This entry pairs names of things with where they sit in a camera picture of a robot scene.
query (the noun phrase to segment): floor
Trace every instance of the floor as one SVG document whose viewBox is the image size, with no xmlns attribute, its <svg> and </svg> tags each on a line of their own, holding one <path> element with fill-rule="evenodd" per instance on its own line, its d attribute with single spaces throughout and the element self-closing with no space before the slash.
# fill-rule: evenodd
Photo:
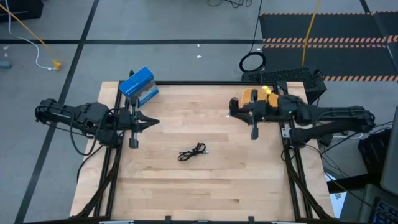
<svg viewBox="0 0 398 224">
<path fill-rule="evenodd" d="M 366 2 L 371 11 L 398 10 L 395 0 Z M 238 62 L 250 45 L 226 44 L 230 42 L 225 40 L 252 39 L 259 6 L 259 1 L 253 1 L 249 8 L 233 9 L 227 3 L 209 7 L 206 0 L 99 0 L 90 30 L 83 38 L 164 41 L 151 45 L 90 44 L 81 49 L 78 40 L 93 3 L 94 0 L 44 0 L 42 18 L 25 22 L 45 40 L 75 40 L 51 45 L 63 62 L 60 71 L 37 67 L 35 48 L 29 44 L 0 44 L 0 59 L 10 60 L 13 65 L 9 70 L 0 70 L 0 103 L 4 105 L 0 117 L 3 223 L 15 222 L 30 180 L 33 187 L 34 180 L 38 181 L 35 188 L 30 188 L 34 191 L 25 222 L 67 218 L 70 211 L 82 158 L 72 150 L 68 134 L 63 131 L 56 130 L 52 142 L 45 142 L 51 133 L 47 133 L 48 127 L 35 122 L 33 113 L 41 100 L 61 96 L 69 105 L 95 101 L 102 81 L 125 79 L 130 70 L 142 67 L 150 68 L 157 80 L 239 80 Z M 261 12 L 312 12 L 315 3 L 316 0 L 264 0 Z M 323 0 L 320 12 L 363 12 L 363 8 L 359 0 Z M 30 38 L 15 22 L 12 31 Z M 259 30 L 256 38 L 261 39 Z M 6 39 L 12 39 L 7 24 L 0 24 L 0 42 Z M 167 40 L 175 39 L 191 41 L 168 44 Z M 200 39 L 221 41 L 201 41 L 205 44 L 197 45 L 194 40 Z M 39 63 L 51 66 L 52 56 L 40 48 Z M 76 49 L 81 50 L 80 59 L 70 69 L 72 60 L 79 56 Z M 245 67 L 258 63 L 254 58 Z M 390 121 L 398 105 L 396 82 L 326 82 L 326 86 L 328 91 L 321 97 L 320 106 L 362 105 L 376 115 L 377 123 Z M 76 141 L 83 149 L 86 141 Z M 47 155 L 41 150 L 44 143 L 50 144 Z M 358 140 L 346 141 L 328 153 L 349 175 L 366 172 L 357 143 Z M 47 157 L 40 176 L 32 177 L 40 153 Z"/>
</svg>

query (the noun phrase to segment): blue object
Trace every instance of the blue object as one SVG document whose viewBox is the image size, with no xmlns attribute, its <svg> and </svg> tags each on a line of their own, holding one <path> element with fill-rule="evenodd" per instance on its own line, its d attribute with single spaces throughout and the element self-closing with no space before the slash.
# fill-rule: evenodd
<svg viewBox="0 0 398 224">
<path fill-rule="evenodd" d="M 137 97 L 139 100 L 138 107 L 144 105 L 159 92 L 155 84 L 154 75 L 147 67 L 122 82 L 119 85 L 119 89 L 127 99 L 132 100 Z"/>
</svg>

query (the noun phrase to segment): yellow cable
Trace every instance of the yellow cable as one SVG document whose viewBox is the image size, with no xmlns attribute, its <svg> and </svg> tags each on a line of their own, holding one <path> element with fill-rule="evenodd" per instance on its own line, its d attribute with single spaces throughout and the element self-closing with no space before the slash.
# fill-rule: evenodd
<svg viewBox="0 0 398 224">
<path fill-rule="evenodd" d="M 304 61 L 305 61 L 305 50 L 307 49 L 308 37 L 310 36 L 312 24 L 313 24 L 313 21 L 315 20 L 315 15 L 316 15 L 317 12 L 318 12 L 320 3 L 321 3 L 321 1 L 320 1 L 320 0 L 317 0 L 317 6 L 315 7 L 315 11 L 314 11 L 313 14 L 312 14 L 312 19 L 311 19 L 310 27 L 308 28 L 308 31 L 307 31 L 307 36 L 306 36 L 305 39 L 304 39 L 304 49 L 303 49 L 303 57 L 302 57 L 302 61 L 301 61 L 301 66 L 304 66 Z"/>
<path fill-rule="evenodd" d="M 18 21 L 26 30 L 28 30 L 30 32 L 30 34 L 32 34 L 40 43 L 42 43 L 42 45 L 47 49 L 48 52 L 50 52 L 50 54 L 52 54 L 55 58 L 57 58 L 57 56 L 55 55 L 55 53 L 51 50 L 50 47 L 48 47 L 44 41 L 42 39 L 40 39 L 39 37 L 36 36 L 36 34 L 34 34 L 22 21 L 20 21 L 18 19 L 18 17 L 16 17 L 12 12 L 8 11 L 2 4 L 0 4 L 0 8 L 2 8 L 4 11 L 6 11 L 8 14 L 10 14 L 16 21 Z M 53 60 L 53 64 L 56 70 L 59 70 L 61 67 L 61 63 L 58 62 L 57 60 Z"/>
</svg>

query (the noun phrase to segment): wooden table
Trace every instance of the wooden table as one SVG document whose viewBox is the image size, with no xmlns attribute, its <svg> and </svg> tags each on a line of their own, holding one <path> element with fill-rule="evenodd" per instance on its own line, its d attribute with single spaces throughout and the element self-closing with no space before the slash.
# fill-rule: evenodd
<svg viewBox="0 0 398 224">
<path fill-rule="evenodd" d="M 289 82 L 289 94 L 306 99 L 302 83 Z M 103 82 L 98 101 L 114 106 L 118 82 Z M 259 124 L 259 138 L 251 128 L 227 118 L 228 103 L 250 86 L 159 86 L 160 93 L 140 110 L 160 124 L 138 134 L 139 149 L 123 144 L 112 219 L 164 220 L 294 220 L 279 125 Z M 198 142 L 209 154 L 179 162 L 179 152 Z M 309 145 L 317 147 L 315 140 Z M 309 191 L 333 216 L 320 156 L 301 149 Z M 77 214 L 98 188 L 104 150 L 82 168 L 71 215 Z M 301 216 L 305 216 L 298 190 Z M 104 194 L 104 214 L 108 191 Z"/>
</svg>

